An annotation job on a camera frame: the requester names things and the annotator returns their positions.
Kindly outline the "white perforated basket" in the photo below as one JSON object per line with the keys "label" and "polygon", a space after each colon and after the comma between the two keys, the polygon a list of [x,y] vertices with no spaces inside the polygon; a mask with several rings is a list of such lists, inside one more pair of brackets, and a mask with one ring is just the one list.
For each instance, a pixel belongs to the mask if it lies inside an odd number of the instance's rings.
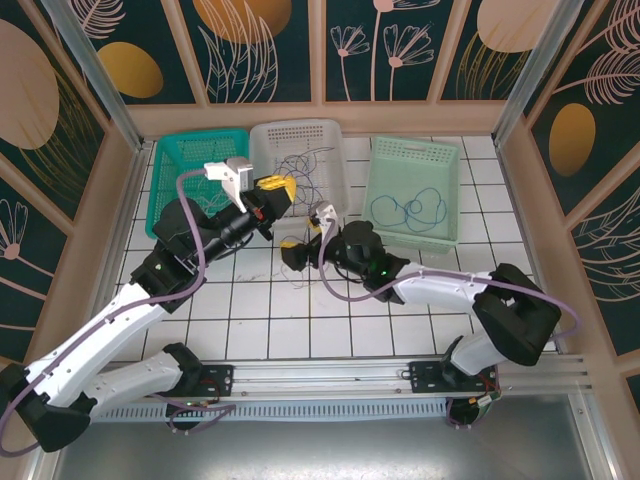
{"label": "white perforated basket", "polygon": [[301,119],[257,125],[249,135],[249,160],[256,178],[296,179],[296,200],[278,222],[304,226],[311,206],[329,201],[340,216],[349,210],[349,181],[340,125],[330,119]]}

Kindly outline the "wall panel with pale circle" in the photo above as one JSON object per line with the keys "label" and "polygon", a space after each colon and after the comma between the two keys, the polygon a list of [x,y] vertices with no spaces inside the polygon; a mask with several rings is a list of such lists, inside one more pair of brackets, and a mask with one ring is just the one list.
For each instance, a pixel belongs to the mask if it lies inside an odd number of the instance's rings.
{"label": "wall panel with pale circle", "polygon": [[552,9],[549,0],[471,0],[441,99],[507,99]]}

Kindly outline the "wall panel with gold lines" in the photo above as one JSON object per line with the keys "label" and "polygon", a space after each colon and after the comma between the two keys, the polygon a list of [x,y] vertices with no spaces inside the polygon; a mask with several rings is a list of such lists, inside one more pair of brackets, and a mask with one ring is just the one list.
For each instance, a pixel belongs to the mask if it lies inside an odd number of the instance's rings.
{"label": "wall panel with gold lines", "polygon": [[104,136],[18,0],[0,0],[0,155],[74,219]]}

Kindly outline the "small electronics board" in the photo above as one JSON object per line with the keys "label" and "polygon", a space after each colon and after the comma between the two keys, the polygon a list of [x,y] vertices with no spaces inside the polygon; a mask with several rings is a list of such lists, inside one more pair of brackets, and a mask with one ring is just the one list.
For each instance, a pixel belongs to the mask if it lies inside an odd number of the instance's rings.
{"label": "small electronics board", "polygon": [[502,397],[500,389],[489,390],[481,395],[476,395],[468,400],[472,411],[475,411],[479,417],[486,415],[492,405],[499,401]]}

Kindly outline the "mint green perforated basket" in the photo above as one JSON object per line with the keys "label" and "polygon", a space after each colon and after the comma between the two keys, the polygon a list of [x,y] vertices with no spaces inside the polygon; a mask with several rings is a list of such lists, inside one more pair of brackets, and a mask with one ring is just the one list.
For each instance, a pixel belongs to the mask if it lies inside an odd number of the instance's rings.
{"label": "mint green perforated basket", "polygon": [[361,218],[384,244],[446,254],[458,244],[459,149],[376,136]]}

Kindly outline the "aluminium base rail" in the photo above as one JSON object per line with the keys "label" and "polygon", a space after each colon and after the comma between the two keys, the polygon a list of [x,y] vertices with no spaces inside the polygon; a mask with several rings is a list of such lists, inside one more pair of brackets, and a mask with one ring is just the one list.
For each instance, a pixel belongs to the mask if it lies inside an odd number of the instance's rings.
{"label": "aluminium base rail", "polygon": [[[408,398],[411,357],[237,361],[228,401]],[[505,362],[492,382],[504,396],[593,391],[577,355],[545,353],[533,367]]]}

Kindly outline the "wall panel with fern leaf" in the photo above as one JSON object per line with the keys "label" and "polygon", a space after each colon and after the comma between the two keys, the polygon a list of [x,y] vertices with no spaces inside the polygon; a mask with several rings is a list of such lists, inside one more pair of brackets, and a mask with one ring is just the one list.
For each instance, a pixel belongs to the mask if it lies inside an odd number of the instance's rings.
{"label": "wall panel with fern leaf", "polygon": [[571,212],[640,142],[640,0],[607,0],[531,128]]}

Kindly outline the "grey metal sheet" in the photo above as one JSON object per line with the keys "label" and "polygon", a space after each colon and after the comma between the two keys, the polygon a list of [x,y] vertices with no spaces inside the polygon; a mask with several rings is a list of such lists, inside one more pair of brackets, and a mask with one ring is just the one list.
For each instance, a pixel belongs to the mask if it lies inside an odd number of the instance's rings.
{"label": "grey metal sheet", "polygon": [[194,436],[98,424],[54,480],[594,480],[562,397],[500,401],[476,426],[440,418],[222,422]]}

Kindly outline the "wall panel with pink flowers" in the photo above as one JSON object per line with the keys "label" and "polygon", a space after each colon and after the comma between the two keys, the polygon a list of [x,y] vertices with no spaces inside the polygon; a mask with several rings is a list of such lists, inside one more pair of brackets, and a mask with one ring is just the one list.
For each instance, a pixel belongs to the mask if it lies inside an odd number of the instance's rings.
{"label": "wall panel with pink flowers", "polygon": [[428,96],[450,0],[326,0],[325,99]]}

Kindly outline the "teal perforated basket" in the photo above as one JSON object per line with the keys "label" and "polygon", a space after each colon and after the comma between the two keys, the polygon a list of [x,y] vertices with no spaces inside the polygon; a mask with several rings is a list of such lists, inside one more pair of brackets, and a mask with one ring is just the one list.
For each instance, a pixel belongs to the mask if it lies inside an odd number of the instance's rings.
{"label": "teal perforated basket", "polygon": [[[163,208],[178,197],[179,175],[200,169],[205,163],[222,162],[230,157],[247,157],[249,133],[241,128],[198,130],[161,137],[156,145],[145,232],[155,239],[153,226]],[[183,183],[186,197],[196,201],[211,216],[230,204],[222,186],[204,176]]]}

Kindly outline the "wall panel with leaf print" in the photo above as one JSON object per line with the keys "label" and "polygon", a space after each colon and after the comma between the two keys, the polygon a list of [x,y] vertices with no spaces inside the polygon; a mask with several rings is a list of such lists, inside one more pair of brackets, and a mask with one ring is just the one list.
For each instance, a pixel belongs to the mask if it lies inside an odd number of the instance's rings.
{"label": "wall panel with leaf print", "polygon": [[214,104],[312,100],[309,0],[193,0]]}

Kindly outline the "aluminium frame post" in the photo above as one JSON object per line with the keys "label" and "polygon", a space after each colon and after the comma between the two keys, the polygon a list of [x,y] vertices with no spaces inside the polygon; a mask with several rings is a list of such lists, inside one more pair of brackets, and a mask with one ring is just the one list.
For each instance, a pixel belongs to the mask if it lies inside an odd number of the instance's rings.
{"label": "aluminium frame post", "polygon": [[98,56],[93,40],[106,40],[126,17],[124,0],[39,0],[126,142],[139,150],[143,137]]}
{"label": "aluminium frame post", "polygon": [[559,0],[529,55],[491,134],[500,150],[575,24],[585,0]]}

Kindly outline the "aluminium table edge rail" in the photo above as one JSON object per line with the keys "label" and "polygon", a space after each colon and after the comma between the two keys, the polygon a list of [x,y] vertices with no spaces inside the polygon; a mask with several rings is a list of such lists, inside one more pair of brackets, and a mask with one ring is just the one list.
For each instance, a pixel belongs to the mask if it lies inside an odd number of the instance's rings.
{"label": "aluminium table edge rail", "polygon": [[137,195],[140,193],[153,145],[154,141],[143,140],[131,159],[102,263],[101,280],[107,285],[114,282],[114,277],[117,276],[120,254],[124,250],[126,233],[134,215]]}
{"label": "aluminium table edge rail", "polygon": [[500,149],[509,185],[533,261],[534,276],[550,296],[566,303],[566,232],[560,208],[540,155],[526,143],[509,141]]}

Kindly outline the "wall panel with orange oval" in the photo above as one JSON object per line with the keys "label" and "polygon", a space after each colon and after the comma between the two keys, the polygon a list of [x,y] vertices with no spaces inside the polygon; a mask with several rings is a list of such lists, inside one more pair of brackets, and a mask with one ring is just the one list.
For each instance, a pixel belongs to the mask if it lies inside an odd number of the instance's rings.
{"label": "wall panel with orange oval", "polygon": [[195,102],[161,0],[68,0],[126,105]]}

